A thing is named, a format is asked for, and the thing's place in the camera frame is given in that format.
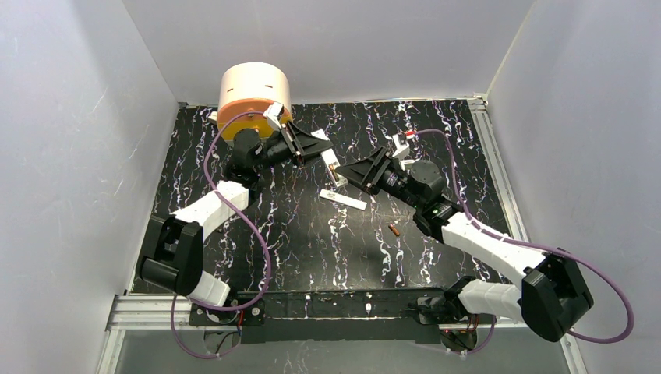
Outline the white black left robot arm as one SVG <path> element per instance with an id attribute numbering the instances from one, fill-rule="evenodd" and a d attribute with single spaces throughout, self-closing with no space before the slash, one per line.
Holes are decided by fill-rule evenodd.
<path id="1" fill-rule="evenodd" d="M 167 216 L 150 217 L 136 264 L 137 277 L 211 310 L 237 312 L 256 304 L 258 296 L 237 306 L 227 303 L 229 285 L 203 270 L 203 244 L 226 221 L 239 217 L 262 246 L 268 282 L 272 266 L 266 240 L 244 213 L 261 193 L 262 172 L 286 161 L 304 165 L 332 147 L 330 140 L 305 132 L 293 122 L 286 122 L 266 140 L 255 129 L 238 131 L 224 178 L 211 182 L 209 193 Z"/>

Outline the long white rectangular block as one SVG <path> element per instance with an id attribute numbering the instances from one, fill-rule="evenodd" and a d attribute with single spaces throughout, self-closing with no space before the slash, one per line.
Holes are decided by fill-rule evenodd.
<path id="1" fill-rule="evenodd" d="M 322 160 L 326 166 L 327 173 L 336 188 L 344 187 L 348 184 L 346 177 L 338 174 L 337 168 L 340 163 L 337 159 L 335 152 L 332 149 L 325 150 L 321 153 Z"/>

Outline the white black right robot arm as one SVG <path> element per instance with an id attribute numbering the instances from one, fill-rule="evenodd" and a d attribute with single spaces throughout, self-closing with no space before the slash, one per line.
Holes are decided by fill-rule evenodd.
<path id="1" fill-rule="evenodd" d="M 405 170 L 381 147 L 335 171 L 363 192 L 385 191 L 412 206 L 424 235 L 474 256 L 508 279 L 508 284 L 497 284 L 467 276 L 441 296 L 419 298 L 413 308 L 422 325 L 485 314 L 522 321 L 544 340 L 557 342 L 593 307 L 574 260 L 480 232 L 444 192 L 445 177 L 432 161 L 415 161 Z"/>

